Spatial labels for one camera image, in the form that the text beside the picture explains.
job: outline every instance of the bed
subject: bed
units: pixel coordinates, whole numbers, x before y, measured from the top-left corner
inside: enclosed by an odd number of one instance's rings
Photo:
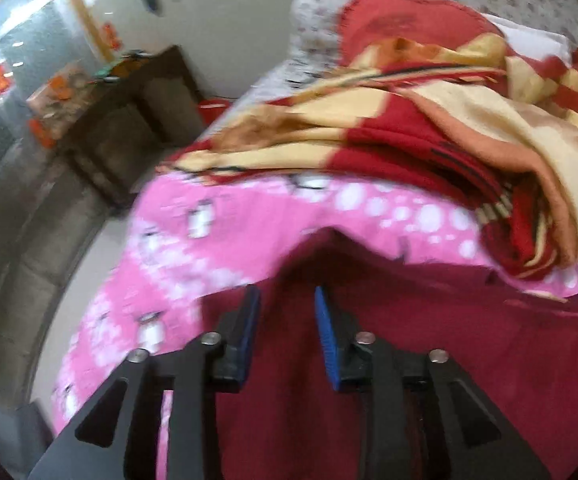
[[[335,66],[336,16],[347,1],[294,0],[289,59],[256,83],[229,116],[255,102],[287,96]],[[563,34],[578,46],[577,0],[457,1]],[[315,173],[205,187],[182,173],[165,174],[142,192],[121,261],[71,339],[53,393],[56,431],[127,352],[181,348],[200,331],[199,298],[267,278],[285,254],[324,226],[389,258],[486,266],[521,290],[555,301],[578,294],[578,264],[539,282],[514,280],[482,250],[478,225],[467,210],[415,187]],[[167,400],[163,447],[169,411]],[[161,475],[164,467],[161,460]]]

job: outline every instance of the dark wooden table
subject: dark wooden table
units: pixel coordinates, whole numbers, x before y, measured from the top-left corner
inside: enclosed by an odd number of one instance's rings
[[[163,147],[173,145],[158,115],[144,98],[145,86],[159,78],[181,79],[195,103],[198,104],[202,100],[202,94],[179,47],[172,46],[150,58],[126,78],[113,84],[101,84],[94,103],[80,115],[56,144],[55,155],[64,157],[69,167],[117,212],[129,208],[135,195],[131,193],[131,184],[124,182],[96,153],[96,147],[91,143],[90,132],[94,131],[109,113],[133,105],[156,141]],[[85,158],[88,164],[82,164],[82,158]],[[91,172],[92,168],[104,179],[104,184],[96,180],[98,175]]]

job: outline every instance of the folded blanket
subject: folded blanket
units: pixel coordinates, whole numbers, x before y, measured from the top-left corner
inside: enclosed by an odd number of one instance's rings
[[[432,190],[476,212],[483,245],[511,275],[538,279],[578,260],[578,72],[505,54],[495,34],[455,51],[382,40],[174,166],[209,184],[317,169]]]

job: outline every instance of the pink bed sheet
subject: pink bed sheet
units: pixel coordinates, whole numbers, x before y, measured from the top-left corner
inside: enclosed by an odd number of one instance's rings
[[[169,352],[200,331],[204,295],[255,283],[303,237],[334,226],[408,263],[497,266],[480,248],[472,215],[418,188],[352,176],[269,176],[205,187],[181,173],[159,176],[131,216],[120,264],[89,306],[53,395],[59,432],[133,348]],[[540,282],[500,276],[522,290],[578,293],[578,265]],[[168,421],[163,405],[163,428]],[[163,429],[162,446],[166,446]],[[160,478],[163,478],[160,461]]]

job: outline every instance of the tiled floor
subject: tiled floor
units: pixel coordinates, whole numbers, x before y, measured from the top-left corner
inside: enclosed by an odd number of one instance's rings
[[[110,219],[82,258],[60,302],[40,354],[31,398],[38,399],[45,414],[51,413],[51,391],[60,369],[69,339],[76,331],[87,305],[109,271],[118,263],[128,220]]]

